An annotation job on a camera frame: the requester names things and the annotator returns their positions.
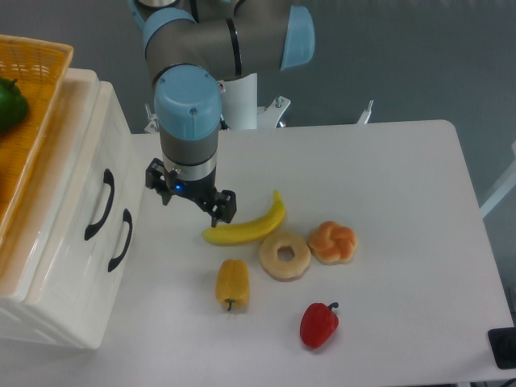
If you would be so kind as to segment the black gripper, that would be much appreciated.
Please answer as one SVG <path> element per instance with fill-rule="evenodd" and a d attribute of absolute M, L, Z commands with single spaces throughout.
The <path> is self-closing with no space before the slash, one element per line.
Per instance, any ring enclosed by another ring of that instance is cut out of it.
<path fill-rule="evenodd" d="M 215 188 L 216 162 L 180 165 L 154 158 L 145 170 L 145 186 L 167 206 L 177 196 L 194 202 L 210 216 L 210 226 L 231 223 L 237 211 L 236 193 Z"/>

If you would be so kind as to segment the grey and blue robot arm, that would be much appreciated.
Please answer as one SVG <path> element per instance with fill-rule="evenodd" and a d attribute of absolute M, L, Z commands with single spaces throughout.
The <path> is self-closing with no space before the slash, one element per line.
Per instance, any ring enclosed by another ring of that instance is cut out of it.
<path fill-rule="evenodd" d="M 168 203 L 194 202 L 213 224 L 229 223 L 236 196 L 217 190 L 220 81 L 311 61 L 310 12 L 293 1 L 131 1 L 154 92 L 162 156 L 145 184 Z"/>

